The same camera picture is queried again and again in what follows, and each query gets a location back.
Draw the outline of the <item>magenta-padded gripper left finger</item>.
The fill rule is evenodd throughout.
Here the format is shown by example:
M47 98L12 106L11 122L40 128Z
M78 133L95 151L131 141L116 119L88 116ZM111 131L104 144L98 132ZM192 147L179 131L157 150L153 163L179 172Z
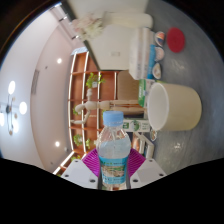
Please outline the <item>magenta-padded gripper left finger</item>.
M100 161L96 149L91 150L81 160L74 159L61 177L88 189L97 189L100 176Z

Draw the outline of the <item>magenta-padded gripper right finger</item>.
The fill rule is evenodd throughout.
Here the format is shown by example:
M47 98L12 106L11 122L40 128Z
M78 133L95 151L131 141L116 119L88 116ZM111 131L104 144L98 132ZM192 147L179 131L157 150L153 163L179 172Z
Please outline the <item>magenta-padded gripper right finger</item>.
M154 159L146 159L137 150L130 151L127 160L127 188L146 186L166 176Z

